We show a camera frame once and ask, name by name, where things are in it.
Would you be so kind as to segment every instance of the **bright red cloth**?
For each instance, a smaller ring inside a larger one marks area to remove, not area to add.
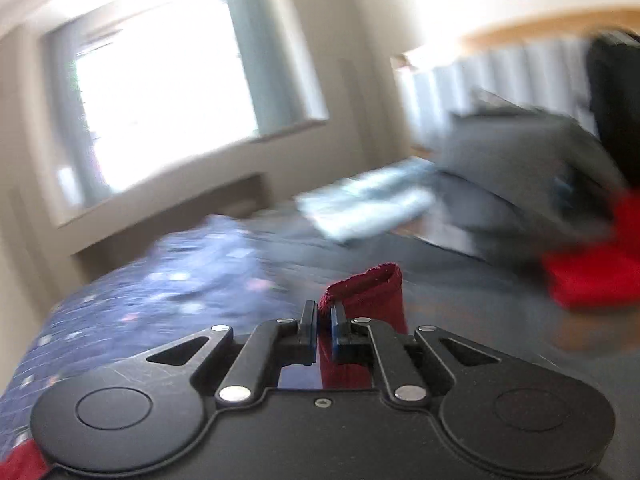
[[[331,333],[326,329],[331,307],[341,301],[348,319],[370,317],[406,333],[402,306],[402,272],[396,264],[383,264],[329,286],[318,311],[324,330],[319,335],[320,371],[324,388],[370,388],[369,371],[360,365],[336,365],[331,360]]]
[[[27,440],[16,447],[9,457],[0,464],[1,480],[39,480],[49,466],[33,440]]]
[[[617,306],[640,300],[640,191],[614,210],[615,239],[576,253],[548,254],[550,293],[565,308]]]

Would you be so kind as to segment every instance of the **blue patterned fabric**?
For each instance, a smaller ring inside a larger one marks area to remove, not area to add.
[[[63,301],[0,399],[0,461],[30,437],[31,408],[59,380],[214,324],[241,334],[298,316],[247,234],[232,219],[209,217]]]

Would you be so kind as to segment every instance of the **bed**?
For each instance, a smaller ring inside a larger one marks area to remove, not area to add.
[[[538,268],[491,266],[407,233],[338,245],[287,202],[245,221],[211,217],[160,240],[147,256],[76,292],[53,312],[0,400],[0,458],[30,436],[31,406],[56,381],[214,324],[247,333],[263,320],[296,317],[304,301],[318,300],[328,284],[396,262],[410,329],[441,326],[601,390],[618,421],[595,478],[636,478],[636,311],[569,314],[549,298]],[[315,366],[285,368],[280,381],[321,387]]]

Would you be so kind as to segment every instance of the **screw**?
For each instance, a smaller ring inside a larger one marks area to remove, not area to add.
[[[226,402],[243,402],[251,397],[251,390],[246,386],[227,386],[220,390],[218,396]]]
[[[316,399],[316,401],[314,402],[316,408],[328,408],[333,403],[334,402],[331,399]]]
[[[418,400],[423,400],[427,396],[427,390],[421,386],[407,384],[405,386],[400,386],[394,392],[394,395],[405,402],[417,402]]]

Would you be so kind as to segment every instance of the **folded fabric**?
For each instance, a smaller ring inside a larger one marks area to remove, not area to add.
[[[33,440],[27,440],[14,448],[7,459],[0,463],[2,480],[38,480],[49,467]]]
[[[361,365],[332,362],[330,313],[341,301],[348,319],[370,317],[389,323],[396,332],[406,333],[402,307],[402,272],[396,264],[383,264],[329,286],[320,299],[320,371],[324,388],[370,388],[369,371]]]
[[[625,196],[614,214],[615,240],[543,259],[551,296],[565,308],[619,306],[640,300],[640,191]]]

